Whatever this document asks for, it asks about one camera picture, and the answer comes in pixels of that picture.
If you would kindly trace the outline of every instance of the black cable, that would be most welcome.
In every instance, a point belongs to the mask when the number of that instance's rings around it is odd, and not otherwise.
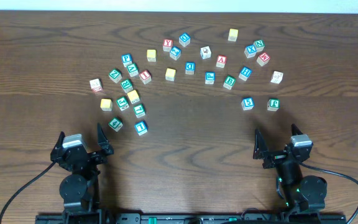
[[[325,173],[327,173],[327,174],[332,174],[332,175],[336,175],[336,176],[340,176],[340,177],[346,178],[346,179],[348,179],[348,180],[351,180],[351,181],[355,182],[355,183],[358,185],[358,180],[356,180],[355,178],[350,177],[350,176],[348,176],[348,175],[340,174],[340,173],[338,173],[338,172],[333,172],[333,171],[330,171],[330,170],[320,169],[320,168],[313,167],[313,166],[309,166],[309,165],[303,164],[302,162],[299,162],[299,165],[301,165],[301,166],[303,166],[303,167],[306,167],[306,168],[309,168],[309,169],[312,169],[312,170],[316,170],[316,171],[320,171],[320,172],[325,172]],[[358,206],[357,206],[356,210],[354,211],[353,215],[351,216],[351,218],[348,219],[348,221],[346,222],[346,224],[350,224],[350,222],[353,221],[353,219],[356,217],[357,214],[358,214]]]
[[[9,204],[11,204],[11,202],[13,201],[13,199],[16,198],[17,195],[20,194],[20,192],[22,192],[26,187],[28,187],[30,184],[34,183],[36,180],[38,180],[40,177],[42,177],[44,174],[46,174],[50,168],[53,167],[53,165],[55,165],[56,162],[51,163],[44,171],[42,171],[37,177],[34,177],[32,180],[30,180],[28,183],[26,183],[23,187],[21,187],[19,190],[17,190],[17,192],[12,195],[12,197],[6,202],[4,208],[2,209],[1,213],[0,213],[0,224],[2,223],[2,218],[4,216],[4,213],[7,209],[7,207],[9,206]]]

